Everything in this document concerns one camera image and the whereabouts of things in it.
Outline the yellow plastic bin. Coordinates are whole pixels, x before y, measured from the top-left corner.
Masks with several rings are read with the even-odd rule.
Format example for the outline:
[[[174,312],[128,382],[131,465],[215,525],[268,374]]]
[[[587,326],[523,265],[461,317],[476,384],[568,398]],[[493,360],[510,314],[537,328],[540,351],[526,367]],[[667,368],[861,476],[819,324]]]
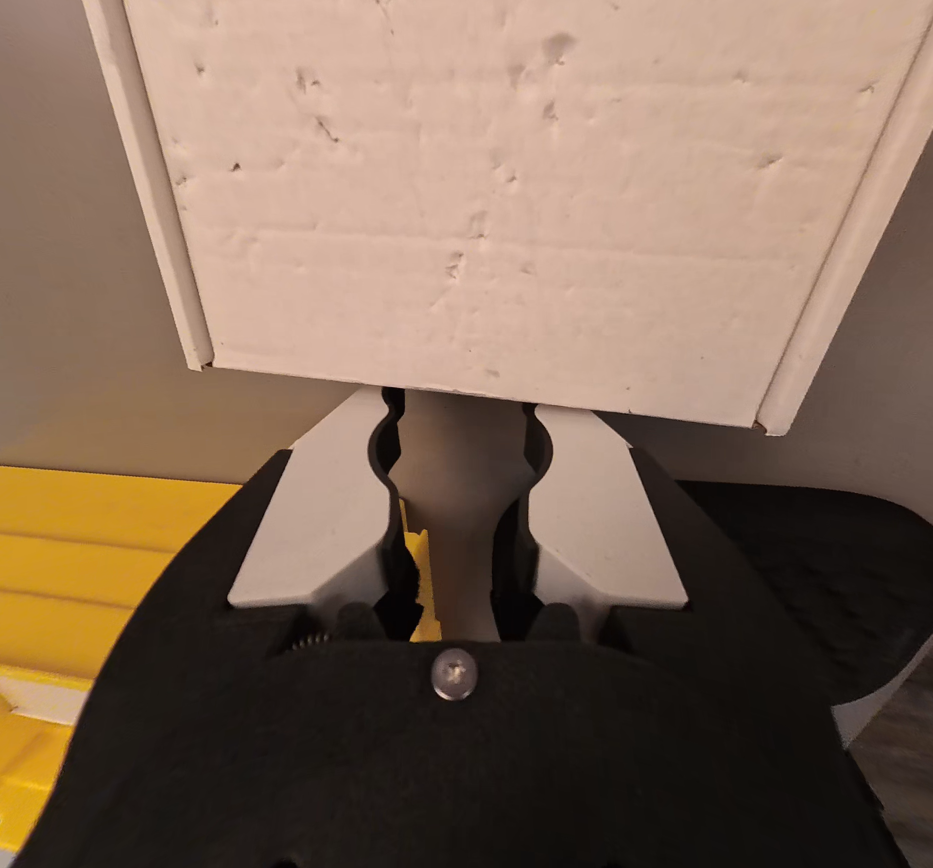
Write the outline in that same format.
[[[3,857],[108,804],[171,726],[315,624],[227,590],[285,472],[247,485],[3,467]]]

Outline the black mesh wrist rest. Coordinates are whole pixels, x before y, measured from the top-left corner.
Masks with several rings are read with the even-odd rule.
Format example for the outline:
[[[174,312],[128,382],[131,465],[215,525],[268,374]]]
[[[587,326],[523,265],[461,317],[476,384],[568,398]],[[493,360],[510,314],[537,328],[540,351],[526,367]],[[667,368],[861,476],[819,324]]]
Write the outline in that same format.
[[[810,641],[832,702],[893,681],[932,630],[932,525],[848,490],[680,480]]]

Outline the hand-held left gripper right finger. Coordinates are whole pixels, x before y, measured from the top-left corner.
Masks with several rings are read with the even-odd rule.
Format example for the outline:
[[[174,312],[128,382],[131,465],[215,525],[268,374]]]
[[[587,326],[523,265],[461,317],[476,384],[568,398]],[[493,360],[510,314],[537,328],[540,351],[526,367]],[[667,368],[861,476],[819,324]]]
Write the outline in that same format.
[[[680,610],[689,596],[633,447],[592,410],[536,405],[544,463],[528,495],[532,592],[603,624],[616,605]]]

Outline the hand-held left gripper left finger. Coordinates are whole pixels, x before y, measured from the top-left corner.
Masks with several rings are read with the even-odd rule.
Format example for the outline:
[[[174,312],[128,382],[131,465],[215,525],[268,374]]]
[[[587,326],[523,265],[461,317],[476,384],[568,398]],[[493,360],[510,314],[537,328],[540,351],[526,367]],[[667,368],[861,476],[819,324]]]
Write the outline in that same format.
[[[236,607],[407,600],[400,493],[401,388],[363,386],[290,448],[227,600]]]

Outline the white cardboard box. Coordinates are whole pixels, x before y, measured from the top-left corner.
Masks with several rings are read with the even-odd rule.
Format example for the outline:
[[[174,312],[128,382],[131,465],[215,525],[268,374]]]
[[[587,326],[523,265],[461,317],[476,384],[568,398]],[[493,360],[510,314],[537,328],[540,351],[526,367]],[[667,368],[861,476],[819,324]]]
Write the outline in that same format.
[[[82,0],[196,370],[786,434],[932,0]]]

